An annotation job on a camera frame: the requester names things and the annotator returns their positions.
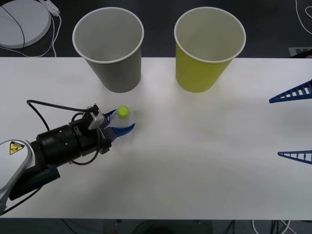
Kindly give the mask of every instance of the yellow paper cup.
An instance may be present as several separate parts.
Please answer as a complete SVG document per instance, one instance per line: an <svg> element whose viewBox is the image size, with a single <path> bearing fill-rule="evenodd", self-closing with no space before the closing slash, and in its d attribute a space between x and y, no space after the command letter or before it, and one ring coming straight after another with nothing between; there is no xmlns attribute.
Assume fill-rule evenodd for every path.
<svg viewBox="0 0 312 234"><path fill-rule="evenodd" d="M176 80L190 92L211 88L246 43L241 22L227 11L199 7L175 24Z"/></svg>

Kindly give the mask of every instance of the white tabletop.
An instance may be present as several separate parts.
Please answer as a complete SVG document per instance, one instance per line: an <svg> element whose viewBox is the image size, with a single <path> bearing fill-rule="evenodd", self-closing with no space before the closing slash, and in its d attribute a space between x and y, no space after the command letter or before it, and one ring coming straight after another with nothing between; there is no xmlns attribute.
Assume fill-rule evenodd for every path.
<svg viewBox="0 0 312 234"><path fill-rule="evenodd" d="M177 84L174 58L143 58L139 85L116 94L82 58L0 58L0 142L45 131L27 99L104 113L127 105L137 121L125 145L61 166L4 217L311 220L312 165L277 152L312 148L312 100L269 104L311 74L312 59L238 58L193 94ZM74 114L39 110L50 128Z"/></svg>

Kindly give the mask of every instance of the white cable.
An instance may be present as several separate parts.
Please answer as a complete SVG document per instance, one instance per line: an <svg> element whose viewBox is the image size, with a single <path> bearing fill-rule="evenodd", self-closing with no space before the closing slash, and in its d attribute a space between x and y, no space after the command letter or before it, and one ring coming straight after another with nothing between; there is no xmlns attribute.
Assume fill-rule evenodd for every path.
<svg viewBox="0 0 312 234"><path fill-rule="evenodd" d="M297 233L296 233L293 229L291 229L289 226L288 226L288 229L291 230L293 234L297 234Z"/></svg>
<svg viewBox="0 0 312 234"><path fill-rule="evenodd" d="M295 2L296 2L296 13L297 13L297 16L298 16L298 20L299 20L299 22L301 23L301 26L304 28L304 30L306 30L308 33L310 33L310 34L312 35L312 33L311 33L308 29L306 29L305 26L303 26L303 23L301 22L301 19L300 19L299 14L298 14L297 0L295 0ZM308 8L311 8L311 7L312 7L312 6L306 7L305 12L306 12L306 14L312 19L311 15L309 15L309 13L307 12L307 9L308 9Z"/></svg>
<svg viewBox="0 0 312 234"><path fill-rule="evenodd" d="M52 43L52 49L53 49L53 52L54 52L54 57L57 56L57 53L55 52L55 49L54 49L54 43L55 43L55 41L56 41L57 38L58 38L60 25L62 24L62 18L60 17L59 14L57 14L57 17L59 17L59 26L58 26L57 34L55 35L55 39L54 39L54 41L53 41L53 43Z"/></svg>
<svg viewBox="0 0 312 234"><path fill-rule="evenodd" d="M53 36L52 36L51 45L50 45L49 49L48 49L44 54L39 55L39 56L27 56L26 54L23 54L23 53L21 53L21 52L19 52L19 51L16 51L16 50L12 50L12 49L5 48L5 47L2 47L2 46L0 46L0 48L1 48L1 49L4 49L4 50L9 50L9 51L18 53L18 54L23 55L23 56L28 57L28 58L39 58L39 57L44 56L44 55L45 55L46 53L48 53L48 51L51 49L51 46L53 45L53 42L55 41L55 39L54 39L54 33L55 33L54 20L53 20L53 17L52 17L51 14L50 14L50 17L51 17L51 20L52 20L52 23L53 23Z"/></svg>
<svg viewBox="0 0 312 234"><path fill-rule="evenodd" d="M255 226L254 226L254 220L252 220L252 224L253 224L253 230L256 234L259 234L259 232L255 229Z"/></svg>
<svg viewBox="0 0 312 234"><path fill-rule="evenodd" d="M286 225L286 228L284 229L284 231L283 231L281 234L284 234L288 229L291 230L293 233L295 233L295 232L289 227L289 225L290 225L290 223L291 223L290 220L288 221L287 224L286 224L283 220L281 220L281 221L282 221L282 223L284 223L284 224ZM254 226L254 220L252 220L252 225L253 225L253 230L254 230L254 232L255 232L256 234L260 234L260 233L256 230L256 228L255 228L255 226Z"/></svg>

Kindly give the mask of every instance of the warning label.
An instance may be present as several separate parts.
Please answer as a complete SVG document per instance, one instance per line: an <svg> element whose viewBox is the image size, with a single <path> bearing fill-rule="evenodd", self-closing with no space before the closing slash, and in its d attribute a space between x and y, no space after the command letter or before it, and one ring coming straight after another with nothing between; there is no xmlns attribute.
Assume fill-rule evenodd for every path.
<svg viewBox="0 0 312 234"><path fill-rule="evenodd" d="M17 151L20 151L22 148L24 148L24 145L12 141L10 143L10 155L16 153Z"/></svg>

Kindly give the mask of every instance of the black cable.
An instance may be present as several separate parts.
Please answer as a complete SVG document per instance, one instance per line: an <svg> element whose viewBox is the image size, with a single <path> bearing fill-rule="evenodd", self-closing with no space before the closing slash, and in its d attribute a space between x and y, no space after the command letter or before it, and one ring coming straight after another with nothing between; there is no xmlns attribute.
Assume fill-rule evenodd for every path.
<svg viewBox="0 0 312 234"><path fill-rule="evenodd" d="M234 223L233 223L232 234L235 234L235 220L234 220Z"/></svg>
<svg viewBox="0 0 312 234"><path fill-rule="evenodd" d="M94 107L91 107L90 109L77 109L77 108L60 106L60 105L55 105L55 104L51 104L51 103L47 103L47 102L43 102L43 101L35 101L35 100L27 100L28 105L29 105L29 103L34 103L34 104L38 104L38 105L42 105L42 106L50 106L50 107L68 110L68 111L78 111L78 112L96 112L96 111L98 111Z"/></svg>
<svg viewBox="0 0 312 234"><path fill-rule="evenodd" d="M47 124L47 122L45 121L45 119L42 117L42 115L39 113L39 111L32 105L32 103L38 104L38 105L42 105L42 106L49 106L49 107L54 107L54 108L58 108L58 109L63 109L63 110L68 110L68 111L79 111L79 112L94 112L97 111L95 108L91 107L90 109L77 109L77 108L71 108L71 107L67 107L67 106L60 106L60 105L55 105L55 104L51 104L51 103L47 103L47 102L42 102L42 101L35 101L35 100L27 100L26 102L35 112L36 114L40 117L40 119L42 120L42 122L44 123L45 127L47 128L47 130L49 131L50 128Z"/></svg>
<svg viewBox="0 0 312 234"><path fill-rule="evenodd" d="M9 211L13 210L14 208L16 208L17 206L19 206L20 204L22 204L23 202L27 201L29 198L31 198L33 195L35 195L42 187L38 188L36 191L34 191L32 194L30 194L27 198L23 199L22 201L20 201L19 203L15 204L14 206L10 207L9 209L6 209L2 215L8 213Z"/></svg>
<svg viewBox="0 0 312 234"><path fill-rule="evenodd" d="M75 162L75 161L73 161L73 164L79 165L79 166L84 166L84 165L90 164L91 162L93 162L97 158L100 148L101 148L101 135L100 135L99 130L97 129L97 151L96 151L96 154L88 162Z"/></svg>
<svg viewBox="0 0 312 234"><path fill-rule="evenodd" d="M276 225L276 220L272 220L270 234L274 234L275 225Z"/></svg>
<svg viewBox="0 0 312 234"><path fill-rule="evenodd" d="M62 220L63 223L68 227L68 229L72 231L73 234L78 234L77 232L74 231L74 229L72 229L72 228L69 226L68 223L66 223L66 221L65 221L63 218L61 218L61 220Z"/></svg>
<svg viewBox="0 0 312 234"><path fill-rule="evenodd" d="M278 223L279 223L279 220L276 221L276 233L275 233L275 234L278 234L278 233L279 233L279 226L278 226Z"/></svg>
<svg viewBox="0 0 312 234"><path fill-rule="evenodd" d="M230 231L230 229L231 229L231 227L232 227L234 224L235 224L235 220L233 220L233 221L228 225L228 227L226 228L224 234L228 234L229 231Z"/></svg>
<svg viewBox="0 0 312 234"><path fill-rule="evenodd" d="M83 115L82 112L79 112L79 113L74 114L74 116L72 117L72 122L75 121L75 118L76 118L77 116L81 116L81 115Z"/></svg>
<svg viewBox="0 0 312 234"><path fill-rule="evenodd" d="M22 53L24 52L24 48L25 48L25 35L24 35L24 31L21 28L21 25L18 23L18 21L3 6L1 6L1 7L6 11L6 13L8 13L12 17L12 19L14 19L14 21L18 24L18 26L19 26L19 28L21 30L21 33L23 34L23 48L21 49L21 52L19 54L19 56L21 56Z"/></svg>
<svg viewBox="0 0 312 234"><path fill-rule="evenodd" d="M49 131L50 128L49 128L47 122L45 121L45 119L44 119L44 118L42 117L42 115L39 113L39 111L38 111L30 102L27 101L27 104L30 106L31 109L33 109L33 110L36 112L36 114L40 117L40 119L41 119L42 122L44 123L45 127L46 127L47 130Z"/></svg>

